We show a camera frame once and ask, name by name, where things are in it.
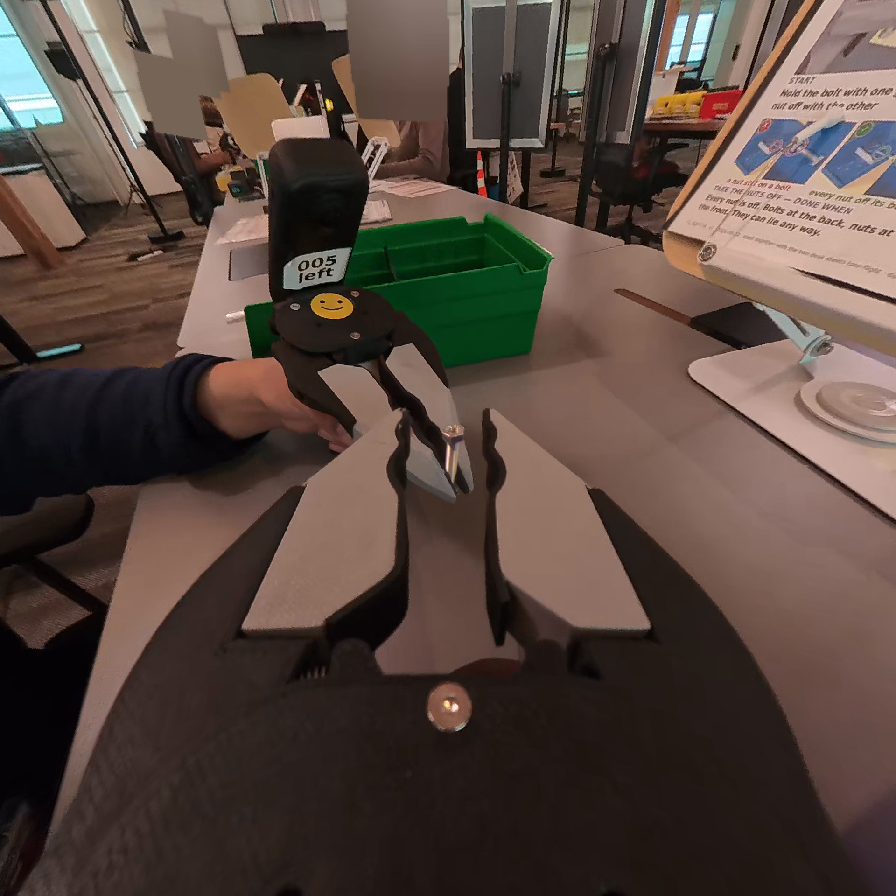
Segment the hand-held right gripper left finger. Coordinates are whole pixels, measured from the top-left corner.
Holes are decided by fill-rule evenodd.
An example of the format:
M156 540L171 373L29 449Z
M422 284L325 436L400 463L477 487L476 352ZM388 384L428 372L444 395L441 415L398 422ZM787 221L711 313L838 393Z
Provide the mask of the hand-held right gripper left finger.
M243 621L248 636L383 645L409 606L409 427L394 410L310 478Z

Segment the wooden post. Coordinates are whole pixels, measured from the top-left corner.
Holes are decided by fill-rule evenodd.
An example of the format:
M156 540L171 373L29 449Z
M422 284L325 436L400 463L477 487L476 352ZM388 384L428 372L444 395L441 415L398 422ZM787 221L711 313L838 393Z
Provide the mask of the wooden post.
M1 175L1 220L25 255L44 270L63 266L61 254L50 241L13 188Z

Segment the large paned window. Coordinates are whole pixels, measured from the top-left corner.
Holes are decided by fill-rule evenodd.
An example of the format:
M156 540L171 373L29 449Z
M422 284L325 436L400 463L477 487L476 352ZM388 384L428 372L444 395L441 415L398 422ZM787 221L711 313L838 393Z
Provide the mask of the large paned window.
M38 45L12 2L1 2L1 131L35 131L61 126L63 107L47 67L38 61Z

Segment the black red office chair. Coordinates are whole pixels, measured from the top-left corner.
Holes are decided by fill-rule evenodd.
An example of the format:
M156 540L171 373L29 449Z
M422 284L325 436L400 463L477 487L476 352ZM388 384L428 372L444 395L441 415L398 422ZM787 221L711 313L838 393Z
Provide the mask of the black red office chair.
M650 213L658 204L656 197L668 188L682 187L688 180L677 163L669 161L671 151L689 148L684 141L660 140L650 143L645 155L634 160L629 144L600 143L595 155L592 196L599 201L594 230L631 244L661 245L659 232L637 225L633 213Z

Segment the silver hex bolt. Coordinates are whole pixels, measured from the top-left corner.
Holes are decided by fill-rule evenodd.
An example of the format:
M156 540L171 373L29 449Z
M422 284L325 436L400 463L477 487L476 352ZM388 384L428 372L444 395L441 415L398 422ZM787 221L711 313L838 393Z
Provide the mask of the silver hex bolt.
M460 458L461 448L465 444L465 428L459 423L450 424L442 428L441 435L444 443L442 464L444 474L450 485L457 490L461 484Z

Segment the grey panel board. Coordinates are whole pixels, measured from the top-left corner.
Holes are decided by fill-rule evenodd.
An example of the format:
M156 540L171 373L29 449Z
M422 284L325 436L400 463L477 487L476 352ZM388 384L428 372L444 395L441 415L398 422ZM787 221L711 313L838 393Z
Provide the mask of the grey panel board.
M561 6L462 3L468 149L544 147Z
M593 47L614 46L599 108L599 141L626 144L640 135L664 13L662 1L596 3Z

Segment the person's left hand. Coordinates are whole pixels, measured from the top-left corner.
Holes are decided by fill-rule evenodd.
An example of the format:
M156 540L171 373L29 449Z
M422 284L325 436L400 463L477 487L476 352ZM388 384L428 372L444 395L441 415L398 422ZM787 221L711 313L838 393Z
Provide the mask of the person's left hand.
M197 385L196 409L235 440L284 429L317 435L336 453L353 443L336 419L309 408L292 394L281 365L271 357L212 366Z

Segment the beige cardboard panel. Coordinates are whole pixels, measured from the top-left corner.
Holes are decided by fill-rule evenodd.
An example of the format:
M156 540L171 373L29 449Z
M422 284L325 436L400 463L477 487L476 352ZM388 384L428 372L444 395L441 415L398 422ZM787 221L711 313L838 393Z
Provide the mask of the beige cardboard panel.
M350 105L358 129L366 138L383 138L389 148L397 149L400 144L399 130L392 120L365 118L357 110L355 87L352 79L350 55L337 57L331 63L333 74L342 90L342 94Z
M280 84L269 73L229 80L229 89L214 97L225 127L249 159L267 153L275 142L273 122L291 118Z

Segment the green plastic bin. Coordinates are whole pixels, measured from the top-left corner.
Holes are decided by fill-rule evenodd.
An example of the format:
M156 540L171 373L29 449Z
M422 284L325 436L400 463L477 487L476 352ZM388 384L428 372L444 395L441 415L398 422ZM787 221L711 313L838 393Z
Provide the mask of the green plastic bin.
M532 350L552 259L491 214L430 219L360 230L346 283L406 314L452 367Z

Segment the person's black office chair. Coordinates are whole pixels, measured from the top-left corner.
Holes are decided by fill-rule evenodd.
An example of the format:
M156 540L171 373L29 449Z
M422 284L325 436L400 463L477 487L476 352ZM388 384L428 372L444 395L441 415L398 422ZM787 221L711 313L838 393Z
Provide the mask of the person's black office chair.
M95 502L89 495L43 499L28 512L1 520L1 569L18 567L104 620L106 604L42 559L78 540L89 528Z

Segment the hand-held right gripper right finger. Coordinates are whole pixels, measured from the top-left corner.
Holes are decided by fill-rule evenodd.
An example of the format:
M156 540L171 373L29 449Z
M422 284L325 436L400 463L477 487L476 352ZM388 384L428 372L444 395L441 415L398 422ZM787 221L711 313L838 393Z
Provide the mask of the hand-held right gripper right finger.
M483 412L483 454L495 644L647 636L648 615L585 481L495 409Z

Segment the instruction sheet board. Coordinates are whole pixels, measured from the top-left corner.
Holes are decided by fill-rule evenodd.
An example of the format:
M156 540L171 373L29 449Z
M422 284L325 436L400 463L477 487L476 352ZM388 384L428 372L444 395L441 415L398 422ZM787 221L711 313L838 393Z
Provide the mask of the instruction sheet board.
M675 268L894 341L894 2L805 2L665 225Z

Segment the person's left forearm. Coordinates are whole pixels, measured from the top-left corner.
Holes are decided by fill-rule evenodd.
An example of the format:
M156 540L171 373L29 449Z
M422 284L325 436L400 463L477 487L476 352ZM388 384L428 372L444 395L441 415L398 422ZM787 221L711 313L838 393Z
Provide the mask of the person's left forearm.
M162 367L40 369L1 382L1 512L229 462L260 435L234 439L206 420L196 393L223 358Z

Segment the black light stand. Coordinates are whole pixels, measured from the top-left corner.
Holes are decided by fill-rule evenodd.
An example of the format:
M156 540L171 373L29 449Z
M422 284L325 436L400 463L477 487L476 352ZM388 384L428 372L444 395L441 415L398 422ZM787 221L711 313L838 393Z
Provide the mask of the black light stand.
M59 75L76 84L88 98L92 113L98 119L98 127L109 144L113 158L122 170L129 185L130 197L139 197L142 200L143 207L149 211L151 218L155 222L156 232L149 234L147 239L153 246L159 248L167 248L182 242L185 239L185 232L183 230L171 230L163 221L150 193L143 185L140 174L134 167L125 145L121 142L115 126L106 114L102 101L95 92L71 43L67 39L51 7L51 2L38 1L37 3L55 34L55 38L49 39L47 42L46 56L48 60Z

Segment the white paper sheets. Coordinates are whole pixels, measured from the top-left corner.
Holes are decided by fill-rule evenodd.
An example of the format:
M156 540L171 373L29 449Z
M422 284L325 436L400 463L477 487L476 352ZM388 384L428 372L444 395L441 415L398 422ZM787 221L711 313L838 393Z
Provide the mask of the white paper sheets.
M420 198L440 193L455 191L456 187L442 184L426 178L407 176L386 179L375 179L370 185L375 194L400 196L403 198Z

